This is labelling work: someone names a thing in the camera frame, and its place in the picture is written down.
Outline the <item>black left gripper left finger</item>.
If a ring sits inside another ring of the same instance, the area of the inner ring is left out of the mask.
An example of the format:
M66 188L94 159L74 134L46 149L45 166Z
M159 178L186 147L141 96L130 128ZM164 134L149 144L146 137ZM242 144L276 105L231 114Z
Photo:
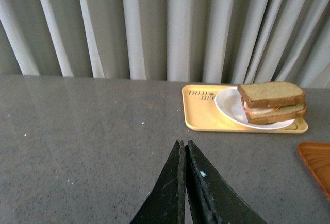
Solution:
M186 153L177 140L156 184L131 223L184 223Z

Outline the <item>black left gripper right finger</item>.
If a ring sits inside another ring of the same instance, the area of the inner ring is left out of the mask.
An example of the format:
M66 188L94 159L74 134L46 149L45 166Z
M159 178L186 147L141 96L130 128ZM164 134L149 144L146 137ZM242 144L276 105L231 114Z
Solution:
M192 140L188 141L185 151L186 188L193 223L265 223Z

